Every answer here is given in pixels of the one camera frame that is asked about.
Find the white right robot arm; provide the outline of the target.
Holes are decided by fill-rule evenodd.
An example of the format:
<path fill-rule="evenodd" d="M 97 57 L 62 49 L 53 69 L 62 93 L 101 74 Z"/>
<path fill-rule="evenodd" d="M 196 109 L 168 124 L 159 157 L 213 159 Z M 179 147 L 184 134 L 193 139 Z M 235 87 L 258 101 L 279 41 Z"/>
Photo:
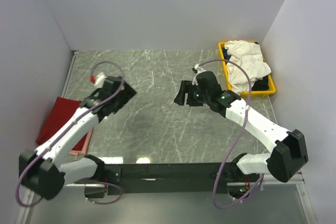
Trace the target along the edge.
<path fill-rule="evenodd" d="M 304 134 L 290 131 L 251 108 L 231 90 L 222 90 L 211 71 L 197 74 L 192 81 L 181 81 L 174 99 L 178 105 L 203 106 L 240 125 L 267 149 L 263 154 L 242 153 L 226 165 L 232 179 L 243 181 L 249 174 L 270 174 L 286 183 L 308 162 Z"/>

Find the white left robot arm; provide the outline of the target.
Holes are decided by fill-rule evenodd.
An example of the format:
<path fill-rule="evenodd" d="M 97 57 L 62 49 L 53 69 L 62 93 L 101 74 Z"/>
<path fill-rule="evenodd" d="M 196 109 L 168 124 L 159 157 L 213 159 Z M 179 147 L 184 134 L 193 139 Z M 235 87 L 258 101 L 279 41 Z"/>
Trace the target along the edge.
<path fill-rule="evenodd" d="M 93 155 L 65 164 L 73 147 L 110 114 L 117 113 L 136 91 L 123 77 L 102 76 L 96 79 L 97 89 L 86 97 L 71 118 L 44 144 L 35 150 L 25 150 L 19 156 L 19 179 L 15 197 L 24 186 L 41 198 L 55 198 L 65 185 L 89 179 L 104 182 L 105 163 Z"/>

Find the red t shirt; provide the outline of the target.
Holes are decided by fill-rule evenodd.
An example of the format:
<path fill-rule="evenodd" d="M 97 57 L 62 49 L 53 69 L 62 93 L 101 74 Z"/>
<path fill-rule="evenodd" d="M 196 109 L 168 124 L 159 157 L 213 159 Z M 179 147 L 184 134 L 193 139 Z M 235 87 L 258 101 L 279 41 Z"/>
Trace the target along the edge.
<path fill-rule="evenodd" d="M 38 146 L 49 140 L 73 116 L 81 101 L 58 97 L 35 141 Z"/>

